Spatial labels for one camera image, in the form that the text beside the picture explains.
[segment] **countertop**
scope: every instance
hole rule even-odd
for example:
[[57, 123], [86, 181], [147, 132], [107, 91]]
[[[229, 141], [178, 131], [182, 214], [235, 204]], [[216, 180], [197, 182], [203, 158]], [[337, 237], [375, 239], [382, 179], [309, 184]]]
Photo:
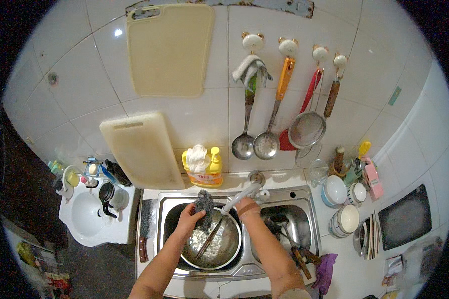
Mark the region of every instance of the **countertop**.
[[[307, 185], [306, 170], [291, 169], [282, 171], [264, 171], [266, 183], [263, 188], [287, 188]], [[224, 183], [214, 191], [241, 191], [249, 182], [248, 173], [224, 174]], [[157, 198], [161, 192], [198, 192], [202, 188], [187, 185], [185, 190], [144, 190], [143, 199]], [[321, 255], [336, 253], [338, 257], [333, 268], [333, 278], [328, 294], [325, 298], [364, 298], [367, 295], [381, 296], [386, 288], [381, 286], [384, 274], [384, 254], [378, 254], [374, 260], [365, 261], [359, 257], [352, 244], [352, 236], [337, 239], [329, 234], [328, 223], [337, 209], [325, 206], [321, 200], [322, 186], [311, 188], [313, 202], [316, 209], [317, 224], [321, 236]], [[376, 209], [381, 209], [379, 201], [373, 203], [370, 198], [359, 207], [362, 219]], [[148, 256], [154, 256], [154, 240], [148, 239]], [[137, 263], [137, 275], [140, 275], [147, 263]], [[258, 278], [240, 281], [191, 281], [172, 279], [165, 291], [165, 296], [178, 298], [246, 298], [270, 294], [269, 278]]]

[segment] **sink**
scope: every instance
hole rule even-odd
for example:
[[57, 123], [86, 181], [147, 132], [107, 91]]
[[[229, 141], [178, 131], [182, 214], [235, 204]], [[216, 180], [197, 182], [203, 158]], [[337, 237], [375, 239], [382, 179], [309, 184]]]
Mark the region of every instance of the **sink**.
[[[283, 204], [261, 208], [261, 219], [265, 220], [266, 218], [275, 215], [284, 215], [289, 219], [289, 223], [286, 227], [294, 242], [304, 248], [311, 248], [311, 227], [309, 225], [308, 216], [302, 208], [294, 204]], [[283, 235], [280, 236], [280, 243], [287, 252], [291, 252], [291, 244]], [[253, 244], [251, 244], [251, 252], [253, 253], [254, 258], [257, 261], [260, 261]]]
[[62, 197], [58, 218], [66, 224], [73, 238], [84, 246], [94, 247], [104, 243], [130, 244], [133, 241], [130, 224], [134, 224], [141, 190], [137, 191], [134, 186], [120, 185], [120, 188], [125, 190], [128, 197], [133, 200], [128, 201], [123, 211], [110, 209], [110, 212], [117, 215], [114, 219], [102, 212], [103, 207], [98, 199], [98, 191], [103, 178], [98, 177], [97, 181], [97, 188], [89, 189], [84, 183], [80, 183], [74, 188], [71, 199]]
[[100, 200], [93, 193], [80, 193], [72, 205], [74, 228], [87, 237], [96, 235], [105, 226], [103, 217], [97, 217], [101, 208]]
[[[269, 201], [261, 204], [261, 216], [266, 219], [275, 214], [288, 217], [288, 231], [295, 242], [309, 248], [309, 251], [319, 255], [320, 238], [317, 227], [316, 213], [308, 186], [294, 188], [270, 189]], [[216, 207], [224, 206], [237, 192], [211, 193]], [[174, 231], [180, 212], [184, 207], [197, 199], [197, 193], [160, 193], [157, 199], [157, 238], [154, 242], [156, 255], [167, 238]], [[180, 258], [174, 271], [173, 278], [187, 280], [232, 281], [266, 277], [263, 266], [252, 246], [251, 238], [246, 226], [239, 221], [236, 209], [230, 211], [240, 224], [242, 232], [242, 246], [240, 253], [227, 266], [217, 270], [199, 270], [188, 265]], [[289, 241], [282, 237], [280, 241], [290, 251]]]

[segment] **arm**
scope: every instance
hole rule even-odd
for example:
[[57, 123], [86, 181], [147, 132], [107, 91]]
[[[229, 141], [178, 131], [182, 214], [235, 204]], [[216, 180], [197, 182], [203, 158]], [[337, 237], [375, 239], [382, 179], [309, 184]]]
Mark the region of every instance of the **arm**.
[[194, 203], [191, 203], [181, 212], [175, 231], [168, 237], [163, 248], [136, 280], [128, 299], [158, 299], [163, 297], [163, 293], [180, 260], [186, 239], [191, 236], [196, 222], [206, 214], [205, 211], [201, 211], [192, 215], [194, 207]]
[[248, 210], [250, 204], [256, 205], [252, 199], [243, 198], [236, 209], [271, 281], [272, 297], [278, 298], [283, 292], [294, 288], [305, 290], [303, 277], [291, 256], [261, 220], [261, 209], [256, 205]]

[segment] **stainless steel sink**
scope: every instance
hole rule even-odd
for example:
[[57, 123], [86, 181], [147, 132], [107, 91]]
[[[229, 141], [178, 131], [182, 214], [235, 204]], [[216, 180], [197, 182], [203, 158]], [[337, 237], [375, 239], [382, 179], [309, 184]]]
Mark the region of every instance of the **stainless steel sink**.
[[[288, 230], [295, 242], [319, 255], [321, 242], [316, 221], [316, 213], [308, 186], [293, 188], [271, 189], [270, 199], [261, 204], [263, 219], [284, 214], [288, 217]], [[224, 206], [237, 192], [212, 193], [215, 206]], [[160, 193], [158, 195], [158, 235], [155, 255], [163, 247], [166, 239], [171, 235], [178, 223], [180, 212], [184, 207], [197, 199], [196, 193]], [[227, 266], [218, 270], [199, 270], [188, 265], [180, 258], [173, 278], [196, 279], [211, 281], [244, 280], [266, 277], [262, 265], [254, 252], [251, 239], [244, 224], [239, 221], [236, 210], [230, 214], [240, 223], [242, 231], [242, 246], [240, 253]], [[281, 243], [290, 251], [289, 241], [282, 237]]]

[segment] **sponge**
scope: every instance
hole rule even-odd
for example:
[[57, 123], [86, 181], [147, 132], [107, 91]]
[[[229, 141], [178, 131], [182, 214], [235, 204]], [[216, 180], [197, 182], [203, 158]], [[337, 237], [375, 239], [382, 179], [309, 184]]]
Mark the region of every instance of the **sponge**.
[[195, 229], [208, 232], [211, 227], [212, 213], [215, 204], [213, 203], [213, 197], [206, 190], [201, 190], [198, 193], [198, 199], [195, 200], [195, 213], [205, 210], [206, 215], [196, 222]]

